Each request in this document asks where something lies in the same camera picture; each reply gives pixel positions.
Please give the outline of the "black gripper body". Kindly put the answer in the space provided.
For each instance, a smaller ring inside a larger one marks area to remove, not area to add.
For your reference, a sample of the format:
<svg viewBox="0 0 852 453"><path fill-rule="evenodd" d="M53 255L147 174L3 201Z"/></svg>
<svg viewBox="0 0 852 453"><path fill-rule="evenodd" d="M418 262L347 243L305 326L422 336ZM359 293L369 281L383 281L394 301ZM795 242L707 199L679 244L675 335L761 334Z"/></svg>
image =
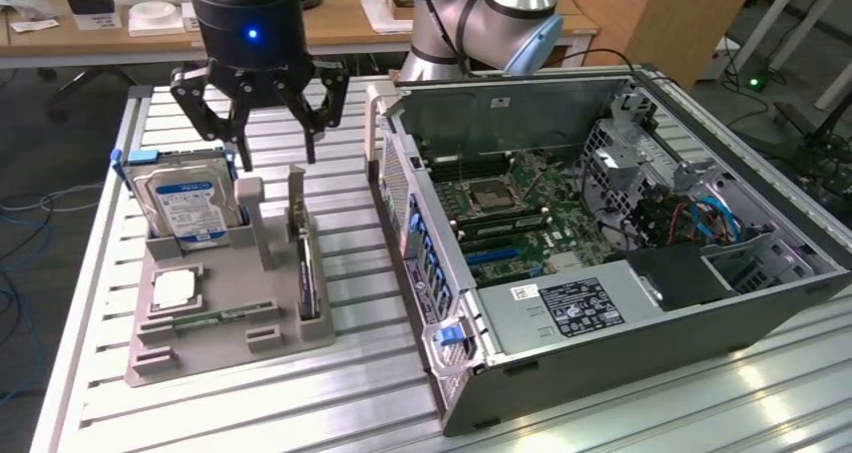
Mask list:
<svg viewBox="0 0 852 453"><path fill-rule="evenodd" d="M314 78L303 0L193 0L213 61L211 83L230 97L255 82L249 105L279 107L277 84L305 91Z"/></svg>

